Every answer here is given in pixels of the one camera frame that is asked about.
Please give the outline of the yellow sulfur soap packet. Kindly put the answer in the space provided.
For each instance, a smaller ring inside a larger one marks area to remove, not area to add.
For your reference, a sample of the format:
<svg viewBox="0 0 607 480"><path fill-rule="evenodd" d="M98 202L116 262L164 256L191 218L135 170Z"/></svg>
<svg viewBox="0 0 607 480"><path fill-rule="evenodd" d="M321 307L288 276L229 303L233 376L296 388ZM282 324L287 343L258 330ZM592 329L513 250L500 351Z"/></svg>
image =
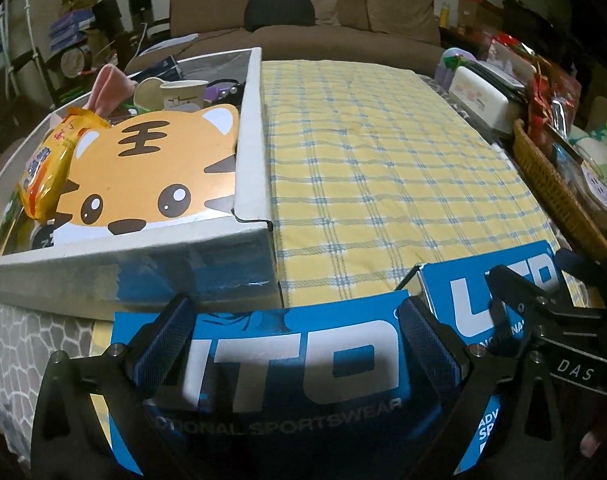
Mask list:
<svg viewBox="0 0 607 480"><path fill-rule="evenodd" d="M108 127L109 122L91 110L70 107L66 117L49 128L26 162L17 184L21 205L29 218L41 224L54 218L81 136Z"/></svg>

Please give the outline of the pink fabric headband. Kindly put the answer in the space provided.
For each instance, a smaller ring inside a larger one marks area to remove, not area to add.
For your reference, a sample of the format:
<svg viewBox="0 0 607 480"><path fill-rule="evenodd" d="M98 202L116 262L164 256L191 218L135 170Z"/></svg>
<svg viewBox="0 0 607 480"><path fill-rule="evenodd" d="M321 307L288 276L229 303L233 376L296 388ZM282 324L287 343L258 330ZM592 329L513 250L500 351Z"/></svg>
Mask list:
<svg viewBox="0 0 607 480"><path fill-rule="evenodd" d="M128 78L117 66L106 64L98 72L83 108L106 118L124 101L134 96L136 86L136 82Z"/></svg>

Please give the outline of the wicker basket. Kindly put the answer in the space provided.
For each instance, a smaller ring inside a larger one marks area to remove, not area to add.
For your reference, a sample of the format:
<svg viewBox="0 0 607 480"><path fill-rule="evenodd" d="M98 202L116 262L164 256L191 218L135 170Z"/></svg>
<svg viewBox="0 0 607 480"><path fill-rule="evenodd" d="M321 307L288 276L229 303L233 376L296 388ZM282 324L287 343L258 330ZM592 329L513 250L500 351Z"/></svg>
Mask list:
<svg viewBox="0 0 607 480"><path fill-rule="evenodd" d="M527 135L524 122L513 123L513 152L524 180L570 246L597 261L607 261L607 236L589 216L561 174Z"/></svg>

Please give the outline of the blue UTO sportswear box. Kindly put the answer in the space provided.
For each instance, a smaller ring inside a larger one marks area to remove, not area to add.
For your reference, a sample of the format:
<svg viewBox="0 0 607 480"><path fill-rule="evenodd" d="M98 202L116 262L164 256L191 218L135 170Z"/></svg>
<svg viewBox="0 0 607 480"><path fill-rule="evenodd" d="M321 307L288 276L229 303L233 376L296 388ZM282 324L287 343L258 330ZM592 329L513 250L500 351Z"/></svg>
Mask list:
<svg viewBox="0 0 607 480"><path fill-rule="evenodd" d="M402 302L422 300L465 344L518 340L524 322L491 314L487 273L504 264L546 292L566 282L546 242L418 264L396 292L294 309L201 313L186 356L144 404L185 437L290 437L364 429L410 408L431 422L442 401L404 344Z"/></svg>

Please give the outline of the white cardboard storage box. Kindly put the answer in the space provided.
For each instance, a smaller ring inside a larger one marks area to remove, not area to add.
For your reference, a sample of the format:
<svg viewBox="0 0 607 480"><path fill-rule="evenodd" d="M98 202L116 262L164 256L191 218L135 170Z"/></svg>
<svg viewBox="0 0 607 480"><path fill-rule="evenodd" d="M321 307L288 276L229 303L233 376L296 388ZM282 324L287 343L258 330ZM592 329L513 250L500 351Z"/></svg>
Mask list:
<svg viewBox="0 0 607 480"><path fill-rule="evenodd" d="M184 58L185 79L242 83L230 214L136 233L56 245L54 222L34 226L12 206L21 171L50 127L49 114L0 170L0 301L32 310L110 320L158 311L184 294L205 311L282 307L274 243L258 48Z"/></svg>

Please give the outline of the yellow plaid tablecloth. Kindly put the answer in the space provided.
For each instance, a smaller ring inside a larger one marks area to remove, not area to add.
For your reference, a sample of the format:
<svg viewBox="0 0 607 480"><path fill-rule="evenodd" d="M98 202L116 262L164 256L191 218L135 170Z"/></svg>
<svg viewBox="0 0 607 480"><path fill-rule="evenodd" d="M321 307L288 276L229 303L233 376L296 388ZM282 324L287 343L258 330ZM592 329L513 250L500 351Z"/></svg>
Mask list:
<svg viewBox="0 0 607 480"><path fill-rule="evenodd" d="M338 61L261 68L287 307L390 292L418 263L557 244L516 168L424 77Z"/></svg>

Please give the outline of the white floral tissue box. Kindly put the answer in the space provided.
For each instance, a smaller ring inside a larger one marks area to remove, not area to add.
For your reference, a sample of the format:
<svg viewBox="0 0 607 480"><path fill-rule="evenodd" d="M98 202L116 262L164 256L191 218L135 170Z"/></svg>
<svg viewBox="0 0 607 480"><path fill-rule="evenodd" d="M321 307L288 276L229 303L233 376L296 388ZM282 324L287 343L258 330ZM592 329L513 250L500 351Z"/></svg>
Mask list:
<svg viewBox="0 0 607 480"><path fill-rule="evenodd" d="M471 117L480 120L491 130L505 134L512 131L513 123L521 117L525 107L521 89L481 63L457 67L449 95Z"/></svg>

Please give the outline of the purple container with lid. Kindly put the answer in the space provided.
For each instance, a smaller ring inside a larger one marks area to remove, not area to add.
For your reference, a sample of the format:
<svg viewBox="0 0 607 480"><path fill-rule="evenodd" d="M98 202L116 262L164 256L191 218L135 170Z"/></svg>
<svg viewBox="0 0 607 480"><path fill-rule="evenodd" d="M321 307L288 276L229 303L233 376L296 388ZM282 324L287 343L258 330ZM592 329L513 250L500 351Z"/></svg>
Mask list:
<svg viewBox="0 0 607 480"><path fill-rule="evenodd" d="M460 48L448 48L441 55L435 71L435 81L440 86L449 90L456 70L466 64L477 61L477 58L466 50Z"/></svg>

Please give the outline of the paper cup upper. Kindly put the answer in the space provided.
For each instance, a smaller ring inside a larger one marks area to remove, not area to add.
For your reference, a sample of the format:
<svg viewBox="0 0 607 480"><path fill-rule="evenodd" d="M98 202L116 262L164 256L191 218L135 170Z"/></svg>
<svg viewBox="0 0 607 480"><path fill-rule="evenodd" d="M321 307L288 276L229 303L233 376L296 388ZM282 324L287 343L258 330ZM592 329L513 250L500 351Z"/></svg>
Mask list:
<svg viewBox="0 0 607 480"><path fill-rule="evenodd" d="M158 77L148 77L139 82L133 94L133 104L147 112L162 110L164 107L162 84L164 80Z"/></svg>

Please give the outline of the paper cup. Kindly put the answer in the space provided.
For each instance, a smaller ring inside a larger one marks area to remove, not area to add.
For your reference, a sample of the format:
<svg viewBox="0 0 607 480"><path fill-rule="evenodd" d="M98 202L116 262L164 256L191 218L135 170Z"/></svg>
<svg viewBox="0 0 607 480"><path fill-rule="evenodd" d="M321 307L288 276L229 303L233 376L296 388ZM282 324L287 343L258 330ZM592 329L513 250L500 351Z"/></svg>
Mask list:
<svg viewBox="0 0 607 480"><path fill-rule="evenodd" d="M198 112L204 107L204 94L208 87L207 80L167 81L160 86L165 110L180 112Z"/></svg>
<svg viewBox="0 0 607 480"><path fill-rule="evenodd" d="M162 84L164 80L158 77L148 77L139 82L133 94L133 104L147 112L162 110L164 107Z"/></svg>

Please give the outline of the paper cup lower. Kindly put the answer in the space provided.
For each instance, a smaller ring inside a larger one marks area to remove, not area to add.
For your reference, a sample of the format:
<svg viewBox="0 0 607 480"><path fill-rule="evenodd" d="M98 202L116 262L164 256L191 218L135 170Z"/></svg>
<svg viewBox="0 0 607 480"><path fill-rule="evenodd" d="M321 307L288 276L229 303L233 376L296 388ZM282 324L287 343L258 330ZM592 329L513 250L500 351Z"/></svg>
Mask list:
<svg viewBox="0 0 607 480"><path fill-rule="evenodd" d="M204 107L204 94L208 87L207 80L167 81L160 86L165 110L180 112L198 112Z"/></svg>

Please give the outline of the brown sofa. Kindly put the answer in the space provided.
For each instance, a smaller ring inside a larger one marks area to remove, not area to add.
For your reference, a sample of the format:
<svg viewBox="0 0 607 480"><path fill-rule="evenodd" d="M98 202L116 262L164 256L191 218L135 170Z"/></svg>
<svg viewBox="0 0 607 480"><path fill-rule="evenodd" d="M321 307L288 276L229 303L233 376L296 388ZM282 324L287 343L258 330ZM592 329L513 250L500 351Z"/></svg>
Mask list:
<svg viewBox="0 0 607 480"><path fill-rule="evenodd" d="M435 0L170 0L172 46L141 53L129 73L259 47L267 61L381 64L435 73L443 50Z"/></svg>

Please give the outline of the black lumbar cushion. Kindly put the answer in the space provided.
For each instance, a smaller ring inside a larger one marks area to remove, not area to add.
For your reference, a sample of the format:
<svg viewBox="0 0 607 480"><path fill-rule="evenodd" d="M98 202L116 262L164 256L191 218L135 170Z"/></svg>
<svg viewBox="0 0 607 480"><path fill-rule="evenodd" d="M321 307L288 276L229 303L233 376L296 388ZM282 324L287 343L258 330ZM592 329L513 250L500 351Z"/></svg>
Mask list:
<svg viewBox="0 0 607 480"><path fill-rule="evenodd" d="M311 0L248 0L244 28L255 32L270 26L314 26L317 21Z"/></svg>

